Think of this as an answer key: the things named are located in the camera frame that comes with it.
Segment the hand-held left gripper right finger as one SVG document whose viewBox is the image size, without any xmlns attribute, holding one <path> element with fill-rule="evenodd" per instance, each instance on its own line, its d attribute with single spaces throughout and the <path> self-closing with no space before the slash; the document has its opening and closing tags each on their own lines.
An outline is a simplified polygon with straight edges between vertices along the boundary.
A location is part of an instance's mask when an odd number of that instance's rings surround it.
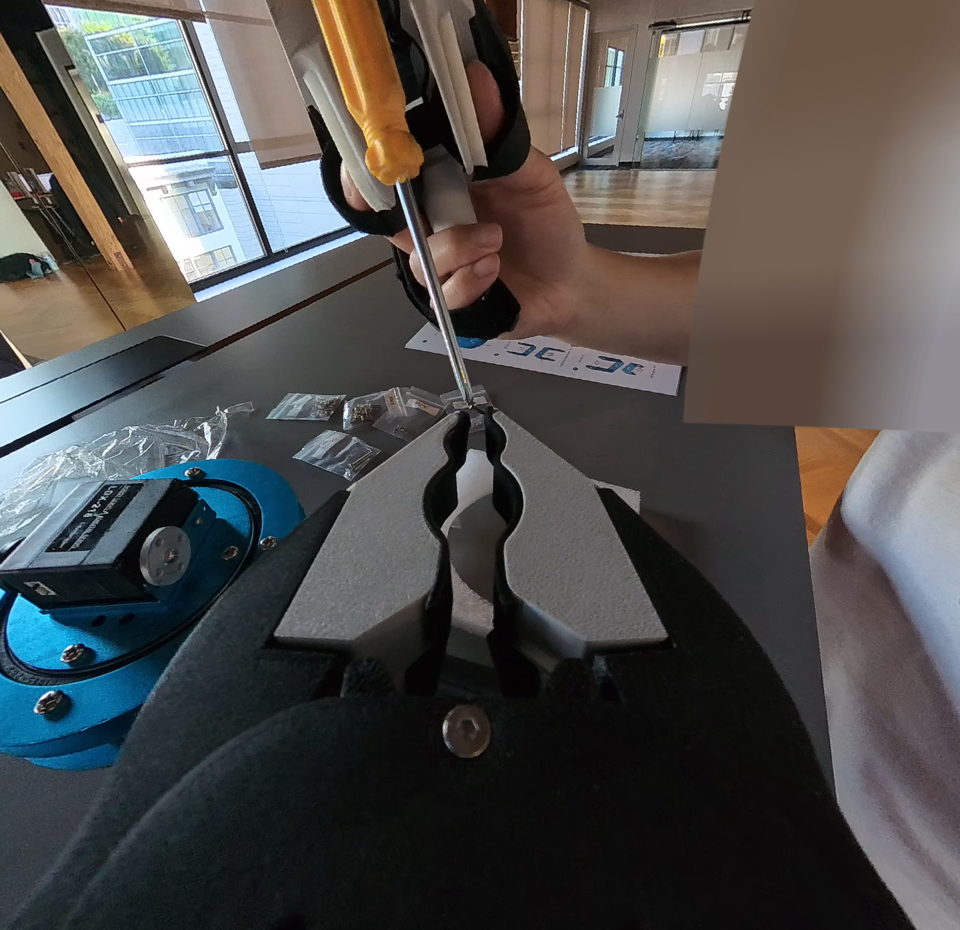
<svg viewBox="0 0 960 930">
<path fill-rule="evenodd" d="M 502 411 L 485 411 L 485 423 L 506 523 L 486 640 L 504 695 L 538 695 L 564 660 L 662 644 L 666 627 L 607 505 L 635 513 Z"/>
</svg>

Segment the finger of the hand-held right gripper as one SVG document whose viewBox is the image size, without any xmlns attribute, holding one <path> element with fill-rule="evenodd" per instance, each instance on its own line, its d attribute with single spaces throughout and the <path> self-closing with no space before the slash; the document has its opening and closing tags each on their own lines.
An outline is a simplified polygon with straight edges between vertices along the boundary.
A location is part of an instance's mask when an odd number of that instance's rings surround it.
<svg viewBox="0 0 960 930">
<path fill-rule="evenodd" d="M 392 209 L 392 189 L 366 166 L 367 143 L 346 106 L 311 0 L 265 0 L 301 94 L 313 104 L 366 203 L 376 212 Z"/>
<path fill-rule="evenodd" d="M 464 171 L 486 168 L 484 141 L 465 70 L 477 60 L 471 31 L 474 0 L 401 0 L 416 26 L 459 149 Z"/>
</svg>

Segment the frosted glass partition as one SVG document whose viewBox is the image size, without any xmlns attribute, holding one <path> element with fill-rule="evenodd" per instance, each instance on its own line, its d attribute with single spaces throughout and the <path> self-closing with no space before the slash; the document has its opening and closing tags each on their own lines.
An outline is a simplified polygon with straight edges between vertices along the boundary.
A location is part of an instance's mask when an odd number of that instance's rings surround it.
<svg viewBox="0 0 960 930">
<path fill-rule="evenodd" d="M 750 16 L 654 30 L 633 164 L 714 169 L 747 39 Z"/>
</svg>

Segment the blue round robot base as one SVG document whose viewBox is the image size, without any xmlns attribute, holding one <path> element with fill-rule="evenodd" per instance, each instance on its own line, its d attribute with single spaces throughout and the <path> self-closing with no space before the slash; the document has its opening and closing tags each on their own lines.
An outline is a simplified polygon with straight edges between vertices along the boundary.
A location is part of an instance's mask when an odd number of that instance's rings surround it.
<svg viewBox="0 0 960 930">
<path fill-rule="evenodd" d="M 184 481 L 214 509 L 217 518 L 199 559 L 167 603 L 93 604 L 46 613 L 2 587 L 3 753 L 58 769 L 114 763 L 141 705 L 181 644 L 242 573 L 305 517 L 286 480 L 247 461 L 214 459 L 192 470 L 173 466 L 114 480 L 150 479 Z M 49 514 L 3 544 L 2 561 Z"/>
</svg>

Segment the white glass door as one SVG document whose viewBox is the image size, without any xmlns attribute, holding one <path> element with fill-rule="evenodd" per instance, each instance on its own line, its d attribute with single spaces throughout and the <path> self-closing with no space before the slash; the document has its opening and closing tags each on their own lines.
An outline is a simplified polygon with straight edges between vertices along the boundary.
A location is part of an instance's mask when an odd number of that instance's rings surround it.
<svg viewBox="0 0 960 930">
<path fill-rule="evenodd" d="M 589 37 L 582 132 L 585 168 L 617 165 L 638 33 L 633 26 Z"/>
</svg>

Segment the black servo motor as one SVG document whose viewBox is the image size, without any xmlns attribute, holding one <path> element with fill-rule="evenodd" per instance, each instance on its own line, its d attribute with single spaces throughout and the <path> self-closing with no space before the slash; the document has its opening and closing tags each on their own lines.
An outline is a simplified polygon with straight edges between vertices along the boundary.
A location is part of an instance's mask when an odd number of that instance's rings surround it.
<svg viewBox="0 0 960 930">
<path fill-rule="evenodd" d="M 217 515 L 178 479 L 105 480 L 64 499 L 2 561 L 2 587 L 53 613 L 172 600 Z"/>
</svg>

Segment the person's white shirt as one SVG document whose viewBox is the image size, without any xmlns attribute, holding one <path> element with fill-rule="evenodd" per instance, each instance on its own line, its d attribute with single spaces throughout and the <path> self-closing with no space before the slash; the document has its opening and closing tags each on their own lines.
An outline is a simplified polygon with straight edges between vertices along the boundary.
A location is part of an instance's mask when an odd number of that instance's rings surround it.
<svg viewBox="0 0 960 930">
<path fill-rule="evenodd" d="M 810 565 L 838 803 L 913 925 L 958 928 L 958 434 L 881 432 Z"/>
</svg>

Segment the yellow handled screwdriver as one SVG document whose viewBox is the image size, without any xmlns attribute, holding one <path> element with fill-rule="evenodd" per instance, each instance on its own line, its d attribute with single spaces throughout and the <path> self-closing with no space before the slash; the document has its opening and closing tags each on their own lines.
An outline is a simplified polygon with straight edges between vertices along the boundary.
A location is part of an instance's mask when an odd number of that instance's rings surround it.
<svg viewBox="0 0 960 930">
<path fill-rule="evenodd" d="M 451 322 L 412 182 L 424 152 L 409 131 L 406 99 L 377 0 L 311 0 L 343 101 L 366 141 L 366 167 L 393 185 L 402 205 L 460 394 L 472 408 L 469 373 Z"/>
</svg>

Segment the large grid window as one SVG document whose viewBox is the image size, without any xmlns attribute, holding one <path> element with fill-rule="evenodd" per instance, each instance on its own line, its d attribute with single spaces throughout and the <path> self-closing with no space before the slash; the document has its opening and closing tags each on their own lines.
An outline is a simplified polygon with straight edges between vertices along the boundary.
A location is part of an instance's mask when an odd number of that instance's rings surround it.
<svg viewBox="0 0 960 930">
<path fill-rule="evenodd" d="M 66 73 L 192 288 L 347 231 L 318 160 L 261 168 L 209 24 L 45 8 Z"/>
</svg>

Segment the beige roller blind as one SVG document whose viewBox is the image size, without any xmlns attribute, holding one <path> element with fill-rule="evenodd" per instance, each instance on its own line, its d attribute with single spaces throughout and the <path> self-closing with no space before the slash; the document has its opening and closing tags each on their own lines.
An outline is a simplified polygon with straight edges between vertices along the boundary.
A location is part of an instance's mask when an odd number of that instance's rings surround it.
<svg viewBox="0 0 960 930">
<path fill-rule="evenodd" d="M 266 0 L 44 0 L 75 8 L 208 23 L 261 168 L 321 149 Z"/>
</svg>

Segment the person's right forearm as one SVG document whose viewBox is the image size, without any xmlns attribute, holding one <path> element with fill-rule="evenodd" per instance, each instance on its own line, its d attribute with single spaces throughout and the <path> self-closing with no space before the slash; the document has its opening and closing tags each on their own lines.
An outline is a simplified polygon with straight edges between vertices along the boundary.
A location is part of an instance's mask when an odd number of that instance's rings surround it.
<svg viewBox="0 0 960 930">
<path fill-rule="evenodd" d="M 687 366 L 702 251 L 630 255 L 589 245 L 570 339 Z"/>
</svg>

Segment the dark floor bag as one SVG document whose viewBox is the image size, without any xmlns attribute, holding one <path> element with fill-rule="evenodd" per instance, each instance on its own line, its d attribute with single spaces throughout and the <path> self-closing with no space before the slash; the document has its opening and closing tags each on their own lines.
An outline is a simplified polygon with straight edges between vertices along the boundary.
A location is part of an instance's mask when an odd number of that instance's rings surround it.
<svg viewBox="0 0 960 930">
<path fill-rule="evenodd" d="M 49 255 L 24 252 L 2 256 L 0 267 L 2 284 L 42 279 L 59 270 L 58 265 L 50 259 Z"/>
</svg>

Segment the black desk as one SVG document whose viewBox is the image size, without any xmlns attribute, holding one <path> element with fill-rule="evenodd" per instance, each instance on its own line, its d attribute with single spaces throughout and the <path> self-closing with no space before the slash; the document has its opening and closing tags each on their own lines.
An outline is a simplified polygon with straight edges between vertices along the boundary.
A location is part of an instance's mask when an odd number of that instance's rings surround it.
<svg viewBox="0 0 960 930">
<path fill-rule="evenodd" d="M 219 295 L 2 381 L 2 488 L 36 457 L 130 425 L 251 402 L 224 451 L 265 465 L 307 514 L 343 480 L 294 461 L 318 425 L 278 423 L 289 391 L 452 386 L 407 349 L 424 320 L 378 238 L 232 281 Z M 497 408 L 586 476 L 640 493 L 644 520 L 724 597 L 775 665 L 829 782 L 832 762 L 794 432 L 686 424 L 678 395 L 474 361 Z"/>
</svg>

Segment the person's right hand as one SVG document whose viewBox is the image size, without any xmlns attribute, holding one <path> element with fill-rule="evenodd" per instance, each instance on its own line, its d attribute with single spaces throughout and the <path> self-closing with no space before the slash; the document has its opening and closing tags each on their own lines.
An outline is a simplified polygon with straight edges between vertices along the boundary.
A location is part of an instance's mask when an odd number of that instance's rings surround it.
<svg viewBox="0 0 960 930">
<path fill-rule="evenodd" d="M 521 305 L 500 338 L 553 336 L 591 343 L 586 274 L 588 245 L 552 161 L 531 148 L 516 172 L 471 185 L 477 223 L 432 233 L 428 247 L 451 311 L 477 302 L 501 279 Z"/>
</svg>

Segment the crumpled clear plastic wrap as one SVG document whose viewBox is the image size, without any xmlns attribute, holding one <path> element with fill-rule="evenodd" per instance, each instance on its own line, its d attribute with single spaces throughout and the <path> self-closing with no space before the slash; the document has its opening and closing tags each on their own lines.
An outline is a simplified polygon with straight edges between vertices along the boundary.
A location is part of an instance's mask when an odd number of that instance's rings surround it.
<svg viewBox="0 0 960 930">
<path fill-rule="evenodd" d="M 130 479 L 168 466 L 186 468 L 219 456 L 230 422 L 252 403 L 217 408 L 210 417 L 125 427 L 35 459 L 1 496 L 1 535 L 34 528 L 66 495 L 90 480 Z"/>
</svg>

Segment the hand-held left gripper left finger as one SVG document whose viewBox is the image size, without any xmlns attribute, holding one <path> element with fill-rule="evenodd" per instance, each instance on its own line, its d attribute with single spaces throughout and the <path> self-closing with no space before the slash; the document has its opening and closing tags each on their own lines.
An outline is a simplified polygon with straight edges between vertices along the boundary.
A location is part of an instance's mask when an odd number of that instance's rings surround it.
<svg viewBox="0 0 960 930">
<path fill-rule="evenodd" d="M 274 631 L 293 648 L 374 658 L 410 695 L 433 695 L 451 627 L 449 545 L 471 423 L 438 421 L 349 492 Z"/>
</svg>

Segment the wooden post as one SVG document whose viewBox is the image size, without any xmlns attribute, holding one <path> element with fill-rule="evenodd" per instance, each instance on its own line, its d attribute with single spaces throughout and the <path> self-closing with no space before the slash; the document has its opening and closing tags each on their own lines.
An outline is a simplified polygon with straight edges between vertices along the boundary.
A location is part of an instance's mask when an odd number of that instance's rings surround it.
<svg viewBox="0 0 960 930">
<path fill-rule="evenodd" d="M 4 37 L 1 87 L 103 258 L 117 272 L 133 273 L 131 260 Z"/>
</svg>

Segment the white instruction sheet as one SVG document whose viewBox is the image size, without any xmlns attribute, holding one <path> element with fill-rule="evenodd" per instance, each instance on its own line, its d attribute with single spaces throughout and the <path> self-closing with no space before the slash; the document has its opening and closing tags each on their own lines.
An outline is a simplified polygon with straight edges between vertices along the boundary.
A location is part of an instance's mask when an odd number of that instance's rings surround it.
<svg viewBox="0 0 960 930">
<path fill-rule="evenodd" d="M 459 346 L 465 360 L 634 391 L 675 396 L 681 380 L 678 365 L 571 346 L 550 336 L 493 340 L 460 337 Z"/>
</svg>

